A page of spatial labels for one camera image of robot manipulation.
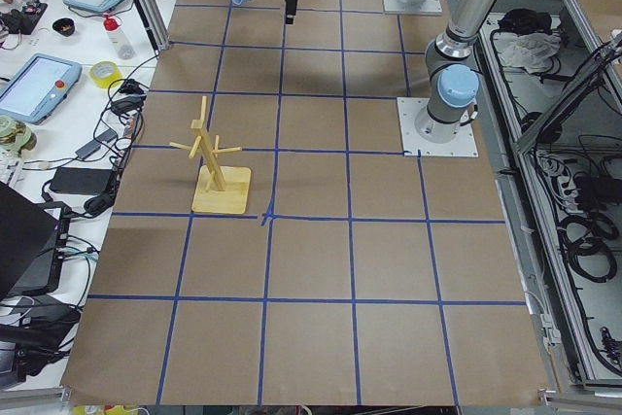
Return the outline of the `wooden cup tree stand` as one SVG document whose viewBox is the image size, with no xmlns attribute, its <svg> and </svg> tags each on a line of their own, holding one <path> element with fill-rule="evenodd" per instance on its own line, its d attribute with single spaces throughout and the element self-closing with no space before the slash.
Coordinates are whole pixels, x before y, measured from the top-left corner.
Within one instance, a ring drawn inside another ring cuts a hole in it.
<svg viewBox="0 0 622 415">
<path fill-rule="evenodd" d="M 206 126 L 207 97 L 201 100 L 200 116 L 190 124 L 191 145 L 170 142 L 173 148 L 188 152 L 188 158 L 201 154 L 202 165 L 195 186 L 191 210 L 195 213 L 242 215 L 246 211 L 252 171 L 249 167 L 224 166 L 220 154 L 235 153 L 241 147 L 221 148 L 220 136 L 212 139 Z"/>
</svg>

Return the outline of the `clear bottle red cap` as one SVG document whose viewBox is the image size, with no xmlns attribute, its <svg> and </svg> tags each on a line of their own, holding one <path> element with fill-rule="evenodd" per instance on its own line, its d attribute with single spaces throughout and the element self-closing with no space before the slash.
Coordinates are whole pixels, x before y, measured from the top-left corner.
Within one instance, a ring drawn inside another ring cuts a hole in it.
<svg viewBox="0 0 622 415">
<path fill-rule="evenodd" d="M 121 59 L 130 59 L 135 51 L 121 29 L 121 25 L 110 14 L 104 15 L 103 27 L 117 55 Z"/>
</svg>

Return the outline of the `yellow tape roll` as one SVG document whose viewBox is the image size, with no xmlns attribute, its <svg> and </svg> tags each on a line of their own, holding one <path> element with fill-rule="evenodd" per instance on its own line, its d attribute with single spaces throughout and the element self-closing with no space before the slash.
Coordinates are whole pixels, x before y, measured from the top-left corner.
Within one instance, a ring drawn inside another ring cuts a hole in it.
<svg viewBox="0 0 622 415">
<path fill-rule="evenodd" d="M 89 76 L 99 88 L 108 88 L 118 85 L 122 80 L 119 66 L 110 60 L 100 61 L 93 64 L 89 70 Z"/>
</svg>

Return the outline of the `small black bowl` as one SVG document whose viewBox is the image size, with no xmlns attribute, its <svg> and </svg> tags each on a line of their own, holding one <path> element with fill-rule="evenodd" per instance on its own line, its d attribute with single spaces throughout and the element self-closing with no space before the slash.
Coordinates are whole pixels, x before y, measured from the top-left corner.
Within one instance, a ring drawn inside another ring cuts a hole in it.
<svg viewBox="0 0 622 415">
<path fill-rule="evenodd" d="M 69 17 L 59 18 L 52 24 L 52 29 L 63 37 L 70 37 L 76 31 L 75 21 Z"/>
</svg>

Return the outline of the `lower teach pendant tablet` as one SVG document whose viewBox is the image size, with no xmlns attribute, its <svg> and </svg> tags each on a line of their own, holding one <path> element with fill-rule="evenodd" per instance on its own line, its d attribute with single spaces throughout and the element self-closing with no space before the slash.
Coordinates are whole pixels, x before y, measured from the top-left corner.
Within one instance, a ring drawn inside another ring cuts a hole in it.
<svg viewBox="0 0 622 415">
<path fill-rule="evenodd" d="M 38 124 L 67 97 L 82 70 L 78 62 L 35 53 L 1 91 L 1 114 Z"/>
</svg>

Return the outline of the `white crumpled cloth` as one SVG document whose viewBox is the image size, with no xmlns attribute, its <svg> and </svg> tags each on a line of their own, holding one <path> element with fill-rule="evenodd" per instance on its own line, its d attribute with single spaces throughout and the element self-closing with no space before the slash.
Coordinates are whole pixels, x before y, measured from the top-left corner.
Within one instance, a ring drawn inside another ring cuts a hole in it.
<svg viewBox="0 0 622 415">
<path fill-rule="evenodd" d="M 540 73 L 548 69 L 552 57 L 559 51 L 562 40 L 552 34 L 532 33 L 511 39 L 500 52 L 503 66 L 523 68 L 528 73 Z"/>
</svg>

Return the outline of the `black power brick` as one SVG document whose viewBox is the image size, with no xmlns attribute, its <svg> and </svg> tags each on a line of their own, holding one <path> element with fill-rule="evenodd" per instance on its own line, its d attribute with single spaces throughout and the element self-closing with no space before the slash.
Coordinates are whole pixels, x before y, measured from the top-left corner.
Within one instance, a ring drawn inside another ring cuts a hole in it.
<svg viewBox="0 0 622 415">
<path fill-rule="evenodd" d="M 50 184 L 54 193 L 93 194 L 103 193 L 113 178 L 111 169 L 59 167 Z"/>
</svg>

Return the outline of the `black laptop computer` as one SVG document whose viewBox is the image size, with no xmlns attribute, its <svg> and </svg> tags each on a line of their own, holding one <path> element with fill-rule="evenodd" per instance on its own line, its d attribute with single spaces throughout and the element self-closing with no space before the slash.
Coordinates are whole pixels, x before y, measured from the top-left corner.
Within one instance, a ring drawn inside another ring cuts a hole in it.
<svg viewBox="0 0 622 415">
<path fill-rule="evenodd" d="M 60 201 L 34 203 L 1 186 L 1 297 L 55 291 L 70 225 Z"/>
</svg>

